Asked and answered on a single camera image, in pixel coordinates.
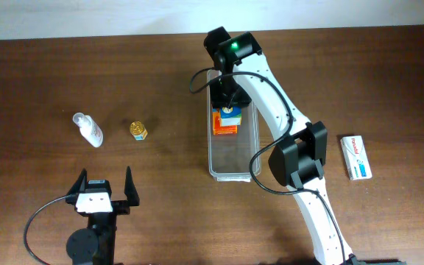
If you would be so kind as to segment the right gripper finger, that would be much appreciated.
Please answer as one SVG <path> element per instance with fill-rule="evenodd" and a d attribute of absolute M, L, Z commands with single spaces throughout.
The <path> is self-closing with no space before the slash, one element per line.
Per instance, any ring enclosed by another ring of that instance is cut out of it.
<path fill-rule="evenodd" d="M 211 87 L 212 108 L 227 107 L 230 102 L 230 94 L 222 86 Z"/>
<path fill-rule="evenodd" d="M 232 96 L 233 107 L 247 107 L 251 101 L 250 96 L 244 90 L 236 90 Z"/>

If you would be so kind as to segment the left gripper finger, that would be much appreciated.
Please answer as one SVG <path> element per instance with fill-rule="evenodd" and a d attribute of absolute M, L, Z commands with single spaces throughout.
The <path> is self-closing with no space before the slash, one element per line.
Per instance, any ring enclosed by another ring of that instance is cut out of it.
<path fill-rule="evenodd" d="M 84 191 L 85 186 L 87 184 L 87 176 L 88 176 L 87 170 L 82 169 L 79 177 L 77 178 L 77 180 L 75 181 L 73 186 L 68 190 L 67 195 L 75 195 L 75 194 L 78 194 L 81 191 Z"/>
<path fill-rule="evenodd" d="M 139 195 L 134 185 L 132 171 L 129 166 L 126 169 L 126 177 L 124 182 L 124 194 L 126 195 L 129 206 L 140 205 Z"/>

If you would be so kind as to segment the yellow blue medicine box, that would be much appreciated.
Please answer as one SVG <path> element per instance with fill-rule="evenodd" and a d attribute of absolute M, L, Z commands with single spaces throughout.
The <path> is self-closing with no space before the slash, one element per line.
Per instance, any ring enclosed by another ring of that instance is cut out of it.
<path fill-rule="evenodd" d="M 219 109 L 220 125 L 222 127 L 239 126 L 241 124 L 241 108 L 240 107 L 222 107 Z"/>

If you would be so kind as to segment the orange medicine box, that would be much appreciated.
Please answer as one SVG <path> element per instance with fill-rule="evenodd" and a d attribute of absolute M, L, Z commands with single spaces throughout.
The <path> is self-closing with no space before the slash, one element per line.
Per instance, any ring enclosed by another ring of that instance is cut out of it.
<path fill-rule="evenodd" d="M 222 126 L 220 112 L 212 110 L 212 131 L 214 135 L 234 135 L 238 133 L 237 125 Z"/>

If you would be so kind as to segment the white Panadol box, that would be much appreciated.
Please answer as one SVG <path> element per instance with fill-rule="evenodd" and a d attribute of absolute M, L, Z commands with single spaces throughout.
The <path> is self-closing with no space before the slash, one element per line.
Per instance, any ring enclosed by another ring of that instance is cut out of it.
<path fill-rule="evenodd" d="M 347 172 L 351 180 L 368 180 L 372 171 L 363 138 L 360 135 L 342 137 L 340 140 Z"/>

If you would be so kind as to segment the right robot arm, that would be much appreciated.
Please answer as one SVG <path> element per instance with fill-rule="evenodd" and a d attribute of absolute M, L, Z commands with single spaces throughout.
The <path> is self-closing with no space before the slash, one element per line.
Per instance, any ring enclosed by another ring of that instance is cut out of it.
<path fill-rule="evenodd" d="M 353 264 L 355 256 L 339 229 L 326 191 L 325 125 L 311 122 L 292 103 L 251 33 L 231 37 L 221 26 L 207 34 L 204 47 L 214 70 L 219 72 L 205 84 L 213 107 L 254 104 L 272 134 L 272 143 L 251 157 L 248 169 L 253 169 L 263 153 L 270 152 L 269 168 L 285 187 L 281 194 L 296 200 L 311 236 L 316 262 Z"/>

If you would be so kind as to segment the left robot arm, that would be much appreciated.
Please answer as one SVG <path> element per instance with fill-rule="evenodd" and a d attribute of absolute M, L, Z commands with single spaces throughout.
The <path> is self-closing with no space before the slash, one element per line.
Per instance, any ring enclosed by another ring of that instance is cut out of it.
<path fill-rule="evenodd" d="M 124 194 L 125 200 L 112 200 L 108 180 L 89 180 L 87 171 L 81 171 L 66 198 L 66 203 L 88 219 L 87 227 L 73 232 L 66 242 L 73 264 L 114 265 L 117 217 L 140 205 L 130 167 L 126 169 Z"/>

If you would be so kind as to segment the clear plastic container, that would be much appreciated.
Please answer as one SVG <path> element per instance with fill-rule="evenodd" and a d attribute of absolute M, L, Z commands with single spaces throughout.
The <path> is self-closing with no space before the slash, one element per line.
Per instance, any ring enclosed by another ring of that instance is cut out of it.
<path fill-rule="evenodd" d="M 211 176 L 219 182 L 250 182 L 249 163 L 260 149 L 258 110 L 251 103 L 242 111 L 241 125 L 236 134 L 213 134 L 211 93 L 207 92 L 208 106 L 208 166 Z"/>

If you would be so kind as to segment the white spray bottle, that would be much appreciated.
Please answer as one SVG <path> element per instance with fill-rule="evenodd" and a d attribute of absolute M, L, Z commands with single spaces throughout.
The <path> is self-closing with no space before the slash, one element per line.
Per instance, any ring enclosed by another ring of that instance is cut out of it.
<path fill-rule="evenodd" d="M 80 134 L 91 146 L 98 148 L 102 145 L 103 132 L 89 115 L 75 113 L 72 120 L 79 127 Z"/>

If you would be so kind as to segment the small gold-lid balm jar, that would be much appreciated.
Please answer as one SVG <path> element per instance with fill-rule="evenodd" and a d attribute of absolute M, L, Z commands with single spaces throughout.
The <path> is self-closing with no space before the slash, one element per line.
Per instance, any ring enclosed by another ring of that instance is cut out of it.
<path fill-rule="evenodd" d="M 134 121 L 130 125 L 130 133 L 134 137 L 134 139 L 137 140 L 137 141 L 144 140 L 146 138 L 146 136 L 148 135 L 148 132 L 147 132 L 144 124 L 141 123 L 140 121 Z"/>

